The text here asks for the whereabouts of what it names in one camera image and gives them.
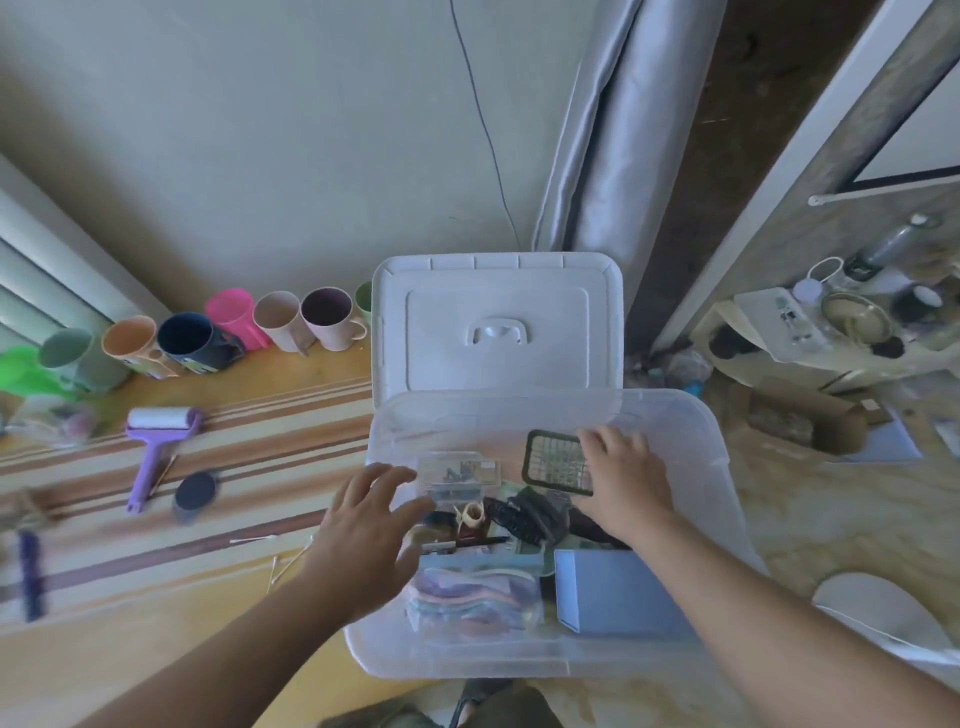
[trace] lid handle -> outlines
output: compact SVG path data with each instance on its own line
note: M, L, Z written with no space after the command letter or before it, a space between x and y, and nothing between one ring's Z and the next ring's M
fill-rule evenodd
M480 319L467 329L467 346L484 339L503 339L517 344L527 343L527 327L517 319Z

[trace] leg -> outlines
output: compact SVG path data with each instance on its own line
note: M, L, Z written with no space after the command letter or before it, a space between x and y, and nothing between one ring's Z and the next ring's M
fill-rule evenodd
M464 728L564 728L543 697L529 686L514 685L487 698Z
M404 698L361 708L345 716L328 718L320 728L441 728Z

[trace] black round lid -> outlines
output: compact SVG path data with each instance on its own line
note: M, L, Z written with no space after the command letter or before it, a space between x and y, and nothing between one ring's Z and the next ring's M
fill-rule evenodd
M217 479L207 471L200 471L183 479L174 502L184 511L196 511L208 505L216 495Z

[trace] hand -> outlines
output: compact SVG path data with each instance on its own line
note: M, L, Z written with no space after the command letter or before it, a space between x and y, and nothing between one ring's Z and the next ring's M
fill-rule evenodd
M650 451L645 435L627 437L609 426L577 434L593 481L592 496L573 499L577 508L627 544L643 523L673 514L666 466Z
M418 547L396 556L407 531L434 503L420 497L390 510L397 487L416 477L409 468L367 466L337 491L303 556L297 579L318 598L334 600L343 625L375 612L417 573Z

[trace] door frame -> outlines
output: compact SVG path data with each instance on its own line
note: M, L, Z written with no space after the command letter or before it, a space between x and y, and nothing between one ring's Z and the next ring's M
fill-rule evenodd
M933 0L884 0L817 103L720 242L654 342L655 352L680 338L747 244L897 51Z

